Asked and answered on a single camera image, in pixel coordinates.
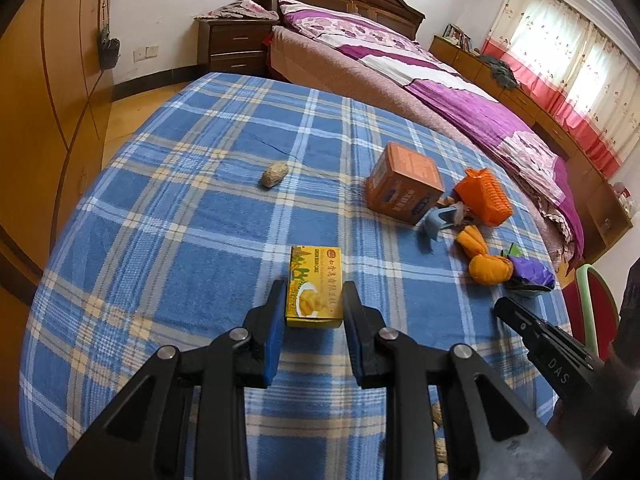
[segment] clothing pile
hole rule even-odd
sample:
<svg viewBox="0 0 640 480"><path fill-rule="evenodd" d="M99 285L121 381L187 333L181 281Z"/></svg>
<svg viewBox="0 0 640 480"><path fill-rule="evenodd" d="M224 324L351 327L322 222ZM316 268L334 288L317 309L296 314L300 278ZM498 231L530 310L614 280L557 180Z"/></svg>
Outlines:
<svg viewBox="0 0 640 480"><path fill-rule="evenodd" d="M278 13L267 10L252 0L241 0L222 6L216 10L210 10L206 14L196 16L204 20L214 20L216 18L254 18L259 20L277 20Z"/></svg>
<svg viewBox="0 0 640 480"><path fill-rule="evenodd" d="M489 66L491 69L491 77L493 77L500 86L505 87L507 90L518 87L518 82L513 75L513 71L507 63L493 56L484 55L478 56L478 60Z"/></svg>

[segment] curtain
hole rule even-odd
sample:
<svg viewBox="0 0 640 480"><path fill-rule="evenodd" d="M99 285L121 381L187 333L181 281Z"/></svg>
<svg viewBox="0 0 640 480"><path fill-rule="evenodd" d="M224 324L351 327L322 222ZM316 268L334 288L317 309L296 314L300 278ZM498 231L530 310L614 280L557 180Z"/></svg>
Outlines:
<svg viewBox="0 0 640 480"><path fill-rule="evenodd" d="M482 52L507 62L607 177L638 142L638 70L563 1L507 0Z"/></svg>

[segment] plaid bedsheet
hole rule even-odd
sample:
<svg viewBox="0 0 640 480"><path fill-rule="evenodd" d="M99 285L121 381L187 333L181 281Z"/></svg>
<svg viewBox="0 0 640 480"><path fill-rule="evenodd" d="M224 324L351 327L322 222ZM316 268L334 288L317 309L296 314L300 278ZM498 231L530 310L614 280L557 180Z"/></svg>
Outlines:
<svg viewBox="0 0 640 480"><path fill-rule="evenodd" d="M552 390L490 314L504 289L468 277L453 232L430 244L364 205L364 179L390 140L432 157L447 190L465 168L491 168L514 206L508 222L484 232L491 250L516 242L549 263L520 191L481 153L333 94L206 75L122 147L52 254L20 373L30 458L52 474L160 345L206 345L241 324L286 277L292 244L341 247L344 279L389 326L430 346L472 345L546 420ZM259 188L276 160L292 171ZM559 290L520 301L567 323ZM273 386L246 391L252 478L382 478L384 399L356 386L344 330L287 329Z"/></svg>

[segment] orange basket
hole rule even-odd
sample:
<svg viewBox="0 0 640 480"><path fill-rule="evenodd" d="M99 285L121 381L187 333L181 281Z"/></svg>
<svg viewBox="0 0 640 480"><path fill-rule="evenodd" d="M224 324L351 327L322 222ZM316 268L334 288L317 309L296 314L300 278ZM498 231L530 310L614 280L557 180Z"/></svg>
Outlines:
<svg viewBox="0 0 640 480"><path fill-rule="evenodd" d="M485 224L496 227L513 214L511 203L487 168L483 170L465 170L466 177L456 184L454 190Z"/></svg>

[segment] wooden cabinet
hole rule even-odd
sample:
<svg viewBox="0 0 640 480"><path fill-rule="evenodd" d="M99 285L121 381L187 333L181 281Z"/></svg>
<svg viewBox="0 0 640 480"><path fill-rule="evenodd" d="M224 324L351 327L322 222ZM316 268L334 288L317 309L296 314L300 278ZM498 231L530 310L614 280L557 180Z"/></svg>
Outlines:
<svg viewBox="0 0 640 480"><path fill-rule="evenodd" d="M489 69L487 65L480 63L478 60L476 61L480 65L480 70L478 70L478 76L476 76L472 82L487 92L491 97L499 100L504 88L498 85L497 81L491 76L491 69Z"/></svg>
<svg viewBox="0 0 640 480"><path fill-rule="evenodd" d="M453 66L453 62L456 60L456 56L461 52L461 50L455 45L449 43L449 41L436 37L434 38L433 43L431 43L429 52L431 52L441 62Z"/></svg>
<svg viewBox="0 0 640 480"><path fill-rule="evenodd" d="M456 56L456 59L453 61L453 68L469 81L473 81L478 76L482 64L478 63L478 60L472 54L468 54L460 49L458 51L460 54Z"/></svg>
<svg viewBox="0 0 640 480"><path fill-rule="evenodd" d="M521 88L509 90L501 87L492 78L487 65L438 36L433 38L429 51L500 101L565 161L569 186L584 230L583 257L586 262L593 263L631 229L631 220L606 177L593 165L571 134Z"/></svg>
<svg viewBox="0 0 640 480"><path fill-rule="evenodd" d="M40 271L66 157L44 72L41 8L42 0L26 0L0 38L0 226Z"/></svg>
<svg viewBox="0 0 640 480"><path fill-rule="evenodd" d="M197 20L198 65L205 72L266 76L262 43L277 20Z"/></svg>
<svg viewBox="0 0 640 480"><path fill-rule="evenodd" d="M521 118L524 123L531 128L536 122L533 116L519 102L514 101L511 92L504 91L498 96L498 101L505 105L509 110Z"/></svg>
<svg viewBox="0 0 640 480"><path fill-rule="evenodd" d="M0 37L0 285L27 303L100 170L113 85L98 63L104 3L25 0Z"/></svg>
<svg viewBox="0 0 640 480"><path fill-rule="evenodd" d="M60 205L53 229L56 235L62 232L66 220L71 216L76 204L100 173L102 148L98 132L90 114L84 114L78 125L71 156L65 171L65 179L60 193Z"/></svg>
<svg viewBox="0 0 640 480"><path fill-rule="evenodd" d="M44 0L42 44L49 89L66 147L71 143L86 103L87 90L80 49L80 30L75 20L61 16L78 15L80 0Z"/></svg>

